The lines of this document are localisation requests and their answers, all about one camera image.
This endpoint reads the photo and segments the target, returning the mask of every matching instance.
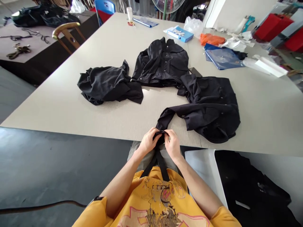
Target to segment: gray pants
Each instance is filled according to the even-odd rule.
[[[141,143],[140,141],[133,141],[133,143],[130,147],[130,150],[129,150],[127,161],[132,157],[135,150],[138,149],[140,143]],[[160,145],[159,148],[160,148],[161,155],[164,159],[164,162],[166,164],[166,168],[169,168],[169,169],[172,169],[172,170],[178,172],[177,166],[172,161],[172,159],[170,158],[169,154],[167,153],[167,151],[165,149],[165,145],[162,144],[162,145]],[[148,164],[151,162],[152,157],[154,156],[154,154],[155,154],[155,150],[153,149],[151,152],[149,152],[149,153],[147,153],[147,155],[145,155],[145,157],[142,159],[142,161],[140,162],[140,164],[138,166],[137,172],[146,169]]]

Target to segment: finger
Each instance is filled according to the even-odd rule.
[[[167,132],[170,137],[177,136],[174,130],[166,129],[164,131]]]
[[[169,143],[169,138],[167,134],[164,134],[164,141],[165,143]]]
[[[154,139],[154,143],[157,143],[158,142],[158,140],[159,140],[159,138],[162,136],[162,134],[160,134],[160,135],[157,135],[156,137],[155,137],[155,139]]]
[[[156,132],[158,132],[158,131],[159,131],[158,129],[154,128],[154,129],[150,132],[150,134],[151,134],[152,136],[154,136],[154,135],[156,134]]]
[[[154,130],[154,129],[155,129],[155,127],[152,127],[150,130],[148,130],[147,133],[151,132],[151,131]]]

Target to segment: fan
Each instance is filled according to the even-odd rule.
[[[152,0],[157,9],[163,13],[163,19],[165,20],[166,14],[171,14],[181,7],[185,0]]]

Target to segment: blue chair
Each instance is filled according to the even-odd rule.
[[[99,26],[103,24],[103,21],[101,20],[100,15],[98,14],[98,10],[109,15],[113,15],[116,12],[115,4],[107,0],[95,0],[95,7],[97,12],[97,17],[99,19]]]

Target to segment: table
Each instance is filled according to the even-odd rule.
[[[177,95],[177,89],[143,86],[141,105],[124,100],[94,106],[82,97],[77,82],[80,73],[90,67],[120,67],[124,59],[132,76],[139,52],[155,39],[171,38],[164,29],[183,26],[155,20],[159,25],[154,28],[138,23],[134,28],[127,25],[126,14],[115,13],[0,126],[140,141],[166,107],[188,103]],[[188,52],[189,67],[203,76],[230,79],[241,119],[234,138],[213,144],[194,131],[186,131],[185,121],[175,116],[169,128],[176,131],[181,145],[303,156],[303,94],[288,77],[276,78],[247,67],[220,71],[205,60],[198,39],[175,42]],[[258,44],[246,50],[250,55],[266,55]]]
[[[76,14],[81,21],[79,29],[86,38],[89,38],[94,31],[99,28],[98,19],[95,12],[86,11],[83,14]],[[28,36],[29,33],[21,30],[21,27],[16,27],[13,23],[0,28],[0,36],[20,35]],[[0,39],[0,65],[12,72],[16,76],[31,83],[40,85],[50,74],[52,74],[69,56],[70,54],[61,46],[59,42],[52,38],[54,28],[47,26],[36,26],[27,28],[31,31],[39,31],[44,36],[49,36],[46,39],[50,44],[41,40],[40,36],[32,38],[24,38],[22,40],[13,41],[10,38]],[[82,43],[82,38],[77,31],[72,29],[72,35]],[[60,34],[63,42],[66,43],[71,50],[74,47]],[[15,51],[14,44],[20,43],[21,46],[30,45],[31,52],[20,54],[17,58],[10,60],[6,57],[7,54]]]

